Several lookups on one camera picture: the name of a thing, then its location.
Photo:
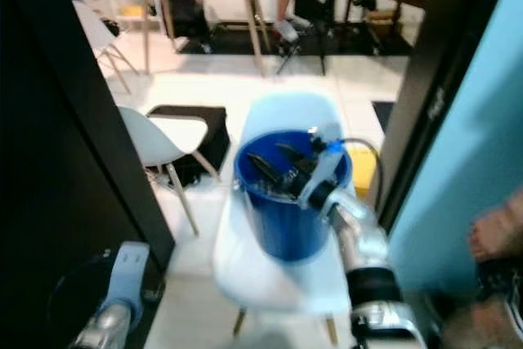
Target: white floor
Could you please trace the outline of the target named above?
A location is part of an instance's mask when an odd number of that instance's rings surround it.
[[[143,70],[141,40],[140,34],[129,33],[116,44]],[[150,47],[151,75],[137,77],[122,65],[131,95],[111,71],[101,67],[114,101],[143,113],[155,105],[225,106],[231,148],[221,171],[222,183],[203,177],[200,184],[186,191],[200,228],[198,239],[192,235],[177,196],[153,185],[177,246],[168,268],[167,290],[146,348],[330,347],[322,321],[305,315],[248,314],[240,338],[232,340],[237,309],[219,294],[212,282],[211,255],[226,191],[232,182],[232,161],[239,134],[255,98],[267,92],[306,89],[322,92],[337,103],[348,136],[361,136],[379,147],[384,135],[371,101],[396,99],[408,58],[329,56],[328,74],[323,77],[316,57],[300,57],[276,77],[273,74],[279,58],[266,56],[272,76],[262,78],[251,56],[177,55],[169,41],[157,33],[151,34]],[[339,346],[348,347],[347,315],[336,315],[335,320]]]

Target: chair leg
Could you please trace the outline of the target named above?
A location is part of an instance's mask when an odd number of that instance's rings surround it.
[[[260,26],[261,26],[261,34],[263,36],[263,41],[265,42],[265,46],[267,51],[270,53],[270,42],[269,42],[269,36],[267,35],[267,26],[265,25],[265,19],[263,18],[263,10],[260,6],[260,0],[254,0],[254,7],[255,11],[260,19]]]
[[[254,61],[256,61],[256,65],[260,70],[261,76],[265,76],[265,67],[263,65],[262,50],[260,48],[260,38],[258,37],[258,33],[256,31],[254,15],[251,9],[251,2],[250,0],[244,0],[244,2],[245,10],[247,11],[248,30],[251,34],[251,41],[253,43]]]
[[[333,345],[337,345],[337,334],[336,334],[336,325],[334,324],[334,319],[332,316],[325,318],[325,323],[327,324],[327,330],[329,332],[330,342]]]
[[[131,91],[129,90],[129,86],[125,83],[125,79],[123,79],[123,76],[120,74],[120,70],[116,66],[116,63],[114,63],[114,60],[111,57],[111,55],[107,51],[104,51],[104,54],[105,54],[105,56],[107,56],[107,59],[109,59],[109,62],[114,69],[114,72],[118,76],[118,79],[122,83],[123,87],[125,87],[125,90],[127,90],[127,93],[131,94]]]
[[[125,61],[129,67],[131,67],[131,69],[134,71],[134,74],[138,75],[138,71],[136,71],[136,69],[135,69],[134,66],[131,64],[131,62],[128,60],[128,58],[125,57],[125,56],[123,55],[123,53],[122,53],[122,52],[121,52],[121,51],[120,51],[120,50],[119,50],[119,49],[118,49],[114,44],[109,44],[109,46],[110,46],[111,48],[113,48],[113,49],[114,49],[114,50],[115,50],[115,51],[116,51],[116,52],[121,56],[122,60]]]
[[[238,316],[236,317],[236,321],[235,321],[235,327],[232,330],[233,337],[236,337],[239,334],[239,331],[242,328],[242,324],[244,323],[246,314],[247,314],[247,310],[245,310],[243,308],[239,309]]]
[[[178,53],[177,44],[175,42],[174,25],[172,24],[171,5],[169,0],[160,0],[162,3],[163,17],[165,19],[165,27],[167,28],[167,34],[171,41],[172,49],[175,53]]]
[[[174,169],[172,163],[166,165],[167,172],[171,178],[172,184],[177,190],[178,196],[180,197],[181,204],[183,205],[184,210],[186,211],[187,218],[189,219],[190,226],[193,228],[194,235],[199,236],[198,227],[196,226],[196,221],[194,220],[193,213],[190,211],[189,201],[186,198],[186,193],[181,186],[180,178],[177,175],[177,171]]]
[[[193,157],[196,159],[196,161],[202,164],[202,167],[204,167],[212,177],[218,181],[221,181],[220,173],[218,173],[218,171],[205,159],[205,157],[202,156],[199,151],[195,150],[193,152]]]

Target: wooden chair leg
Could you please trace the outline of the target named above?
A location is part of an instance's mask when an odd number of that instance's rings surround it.
[[[330,342],[333,345],[337,345],[337,334],[336,334],[336,325],[334,324],[334,319],[332,316],[325,318],[325,323],[327,324],[327,330],[329,332]]]
[[[189,201],[187,200],[186,193],[183,190],[183,187],[181,186],[180,178],[177,175],[177,171],[174,169],[174,165],[172,165],[172,163],[168,163],[166,167],[167,172],[169,173],[169,177],[171,178],[172,184],[174,185],[174,188],[178,193],[178,197],[180,198],[181,204],[183,205],[183,208],[186,211],[187,218],[189,219],[190,226],[193,228],[194,235],[198,237],[198,227],[196,226],[196,221],[194,220],[193,213],[190,210]]]
[[[138,75],[138,71],[136,71],[136,69],[134,68],[134,66],[131,64],[131,62],[128,60],[127,57],[125,57],[125,55],[114,45],[114,44],[109,44],[109,46],[111,48],[113,48],[119,55],[120,55],[120,58],[125,61],[127,63],[127,65],[129,67],[131,67],[132,71],[134,71],[134,74]]]
[[[263,67],[262,50],[260,48],[260,39],[256,31],[256,24],[254,22],[253,10],[251,8],[250,0],[245,1],[245,11],[247,12],[248,29],[251,34],[251,41],[253,42],[254,60],[260,70],[262,76],[265,76],[265,68]]]
[[[107,57],[107,59],[109,59],[109,62],[110,62],[111,66],[112,66],[113,69],[114,69],[114,72],[115,72],[116,75],[118,76],[118,79],[119,79],[120,82],[122,83],[123,87],[125,87],[125,90],[127,90],[127,93],[131,94],[131,91],[129,90],[129,86],[125,83],[125,79],[123,79],[123,76],[120,74],[120,70],[119,70],[118,67],[116,66],[116,63],[114,63],[114,60],[113,60],[113,58],[111,57],[111,55],[110,55],[107,51],[104,51],[104,54],[105,54],[105,56]]]
[[[202,167],[204,167],[212,177],[218,181],[221,181],[220,173],[218,173],[218,171],[205,159],[205,157],[202,156],[199,151],[195,150],[193,152],[193,157],[196,159],[196,161],[202,164]]]
[[[236,321],[235,321],[235,327],[232,330],[232,335],[234,337],[236,337],[239,334],[239,331],[242,328],[242,324],[244,323],[246,314],[247,314],[247,310],[244,310],[243,308],[239,309],[238,316],[236,317]]]
[[[163,17],[165,19],[165,27],[167,29],[167,34],[169,36],[169,40],[171,40],[172,49],[175,53],[178,53],[176,41],[175,41],[175,32],[174,32],[174,24],[172,23],[172,13],[171,13],[171,5],[169,4],[169,0],[160,0],[162,3],[162,11],[163,11]]]
[[[267,26],[265,25],[265,19],[263,18],[263,10],[262,6],[260,6],[260,0],[254,0],[254,9],[260,18],[261,35],[263,36],[266,49],[270,53],[270,41],[269,36],[267,35]]]
[[[143,4],[143,21],[141,23],[142,33],[144,36],[144,62],[145,62],[145,73],[149,75],[149,16],[147,14],[147,9],[149,8],[149,1],[142,0]]]

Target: yellow object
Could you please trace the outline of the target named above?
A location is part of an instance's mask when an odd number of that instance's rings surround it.
[[[144,15],[142,6],[137,6],[137,5],[124,6],[120,9],[120,13],[123,16],[143,16]]]
[[[356,194],[358,198],[364,199],[373,180],[376,159],[367,149],[350,148],[348,151],[352,160],[352,181]]]

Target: drawer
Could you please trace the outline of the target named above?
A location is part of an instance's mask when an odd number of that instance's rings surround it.
[[[100,16],[106,16],[107,18],[111,18],[113,15],[113,12],[111,11],[111,7],[109,6],[109,3],[104,1],[89,1],[89,0],[83,0],[83,2],[91,8],[96,14]]]

